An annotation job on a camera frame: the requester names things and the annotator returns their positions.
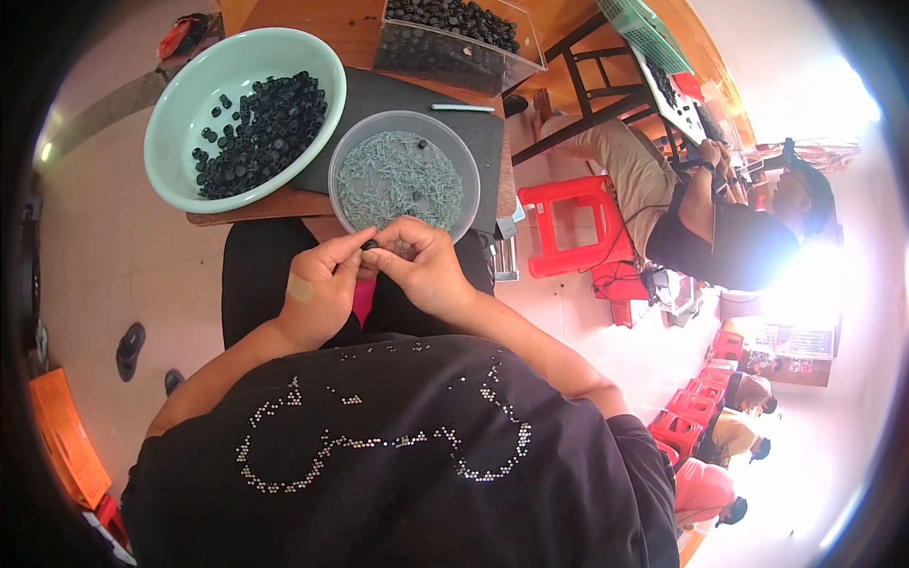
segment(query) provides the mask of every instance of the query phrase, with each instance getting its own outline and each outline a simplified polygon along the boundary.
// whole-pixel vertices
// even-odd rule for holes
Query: khaki pants
[[[554,116],[543,125],[542,137],[562,130],[580,118]],[[644,258],[647,239],[656,220],[668,208],[678,183],[672,166],[641,131],[614,119],[585,130],[555,147],[557,154],[594,160],[613,178],[619,211],[626,221],[634,249]]]

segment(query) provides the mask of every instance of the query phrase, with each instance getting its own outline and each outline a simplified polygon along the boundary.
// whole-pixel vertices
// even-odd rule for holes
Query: yellow shirt
[[[714,426],[714,444],[725,448],[729,455],[745,453],[757,442],[760,434],[754,429],[754,420],[745,413],[724,408]]]

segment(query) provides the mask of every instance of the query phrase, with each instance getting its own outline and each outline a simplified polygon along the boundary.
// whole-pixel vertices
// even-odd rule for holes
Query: bare foot
[[[540,89],[534,95],[534,119],[531,122],[531,127],[534,130],[534,140],[539,141],[542,137],[543,124],[555,116],[553,112],[553,105],[549,100],[549,91],[546,89]]]

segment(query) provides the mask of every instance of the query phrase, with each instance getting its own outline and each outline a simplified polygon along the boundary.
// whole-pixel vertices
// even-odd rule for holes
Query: clear acrylic box
[[[430,25],[389,19],[382,10],[382,32],[373,69],[499,95],[530,75],[546,70],[530,15],[505,0],[475,0],[481,8],[517,23],[519,54]]]

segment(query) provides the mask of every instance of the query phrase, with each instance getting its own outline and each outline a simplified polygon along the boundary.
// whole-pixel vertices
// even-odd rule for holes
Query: rhinestone design
[[[388,349],[388,347],[391,347],[391,345],[386,346],[386,350],[388,352],[393,353],[395,351],[394,349]],[[415,347],[420,347],[421,349],[423,348],[423,346],[419,343],[417,343]],[[439,426],[432,432],[433,438],[438,438],[440,440],[445,439],[447,443],[451,445],[452,451],[448,455],[454,462],[455,474],[457,474],[459,477],[463,477],[474,482],[492,482],[508,475],[510,472],[512,472],[514,467],[518,465],[520,459],[527,455],[528,446],[530,444],[532,430],[531,424],[514,416],[514,406],[509,404],[507,401],[500,400],[498,398],[498,395],[495,393],[493,386],[490,385],[490,383],[498,382],[498,369],[501,365],[501,362],[492,365],[489,373],[486,374],[486,377],[478,390],[480,396],[484,400],[502,409],[503,414],[505,414],[509,422],[512,424],[519,424],[514,452],[507,460],[505,460],[504,463],[499,465],[496,469],[485,470],[484,472],[471,469],[470,464],[464,457],[464,450],[462,448],[463,441],[457,437],[457,430],[453,424]],[[452,390],[453,385],[458,385],[457,388],[459,389],[467,388],[467,377],[456,378],[453,381],[452,385],[448,386],[448,390]],[[275,411],[281,406],[302,405],[302,395],[300,394],[300,384],[298,377],[295,376],[293,380],[287,385],[287,387],[290,389],[290,393],[288,393],[286,401],[284,398],[279,398],[276,404],[265,401],[264,404],[255,410],[253,416],[249,418],[250,426],[253,429],[255,429],[256,426],[261,422],[263,416],[274,416]],[[335,392],[335,389],[331,386],[326,386],[325,389],[331,391],[332,393]],[[362,404],[363,399],[360,398],[359,394],[354,394],[350,397],[342,397],[341,403],[345,405]],[[321,474],[322,470],[325,468],[325,460],[331,457],[332,451],[335,447],[350,447],[357,449],[391,447],[394,449],[399,449],[407,446],[413,446],[418,443],[428,442],[430,439],[430,436],[421,430],[415,435],[405,434],[396,437],[394,440],[384,440],[382,438],[352,440],[343,434],[337,437],[333,437],[331,432],[325,428],[323,434],[319,437],[319,439],[322,440],[322,449],[316,453],[315,457],[313,458],[312,466],[306,475],[304,475],[302,478],[294,479],[290,482],[268,482],[256,475],[248,462],[249,451],[252,445],[252,436],[252,433],[246,434],[243,442],[236,447],[236,461],[243,464],[243,467],[240,470],[240,474],[246,479],[246,484],[256,488],[262,493],[272,494],[296,493],[297,491],[308,487]]]

